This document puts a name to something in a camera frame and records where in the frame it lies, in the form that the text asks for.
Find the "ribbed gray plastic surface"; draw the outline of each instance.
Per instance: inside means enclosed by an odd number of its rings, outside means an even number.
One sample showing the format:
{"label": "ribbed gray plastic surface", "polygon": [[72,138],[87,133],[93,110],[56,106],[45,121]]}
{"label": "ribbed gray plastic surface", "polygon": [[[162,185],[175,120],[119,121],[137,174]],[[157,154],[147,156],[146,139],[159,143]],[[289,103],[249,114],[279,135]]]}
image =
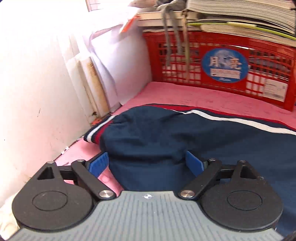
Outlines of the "ribbed gray plastic surface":
{"label": "ribbed gray plastic surface", "polygon": [[234,232],[210,221],[197,203],[173,192],[130,192],[102,201],[81,224],[57,233],[21,229],[11,241],[280,241],[273,229]]}

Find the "pink mattress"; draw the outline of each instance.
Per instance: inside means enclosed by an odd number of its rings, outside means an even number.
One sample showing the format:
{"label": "pink mattress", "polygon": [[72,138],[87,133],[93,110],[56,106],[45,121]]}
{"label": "pink mattress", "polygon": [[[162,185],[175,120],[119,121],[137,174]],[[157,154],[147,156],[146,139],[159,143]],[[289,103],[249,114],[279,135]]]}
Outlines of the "pink mattress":
{"label": "pink mattress", "polygon": [[[240,116],[269,119],[285,123],[296,129],[296,110],[289,112],[272,104],[232,93],[175,85],[171,83],[151,82],[136,97],[114,112],[114,115],[145,104],[175,104],[195,106]],[[100,149],[97,145],[79,140],[57,160],[58,165],[69,165],[77,159],[89,160]],[[99,176],[99,180],[117,195],[123,190],[109,168]]]}

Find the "red plastic crate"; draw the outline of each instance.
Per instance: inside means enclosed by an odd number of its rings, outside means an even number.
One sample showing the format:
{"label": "red plastic crate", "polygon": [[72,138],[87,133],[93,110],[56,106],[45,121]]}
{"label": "red plastic crate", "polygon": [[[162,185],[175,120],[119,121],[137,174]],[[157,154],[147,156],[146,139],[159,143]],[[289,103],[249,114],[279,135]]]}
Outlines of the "red plastic crate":
{"label": "red plastic crate", "polygon": [[[189,79],[186,80],[185,56],[176,54],[174,33],[170,32],[169,34],[172,49],[170,66],[165,65],[167,46],[164,32],[143,34],[149,50],[154,81],[227,91],[263,100],[289,111],[293,110],[296,97],[295,48],[248,37],[188,31],[190,74]],[[183,40],[182,32],[180,31],[179,34]],[[203,57],[207,57],[209,55],[207,53],[213,49],[217,50],[217,48],[227,49],[232,53],[239,52],[244,57],[246,64],[248,64],[247,74],[244,78],[235,83],[224,83],[215,80],[205,72],[202,67]],[[268,92],[269,90],[266,88],[273,83],[276,83],[275,86],[282,86],[281,93],[286,92],[285,96]]]}

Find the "stack of books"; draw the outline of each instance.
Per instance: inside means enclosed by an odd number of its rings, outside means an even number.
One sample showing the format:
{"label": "stack of books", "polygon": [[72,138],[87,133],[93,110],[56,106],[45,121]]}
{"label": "stack of books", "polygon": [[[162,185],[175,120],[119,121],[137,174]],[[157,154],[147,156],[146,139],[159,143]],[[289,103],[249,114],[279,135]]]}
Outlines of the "stack of books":
{"label": "stack of books", "polygon": [[290,0],[188,0],[199,12],[190,26],[201,31],[246,36],[296,47],[295,5]]}

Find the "metal screw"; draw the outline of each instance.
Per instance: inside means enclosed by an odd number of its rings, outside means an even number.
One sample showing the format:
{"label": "metal screw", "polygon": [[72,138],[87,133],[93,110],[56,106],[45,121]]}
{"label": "metal screw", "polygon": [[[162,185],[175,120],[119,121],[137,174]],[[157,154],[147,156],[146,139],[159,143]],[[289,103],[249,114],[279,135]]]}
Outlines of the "metal screw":
{"label": "metal screw", "polygon": [[112,192],[111,190],[103,190],[100,191],[99,195],[103,198],[111,198],[114,195],[114,192]]}
{"label": "metal screw", "polygon": [[182,192],[180,192],[180,195],[183,198],[191,198],[194,196],[194,194],[194,191],[191,190],[183,190]]}

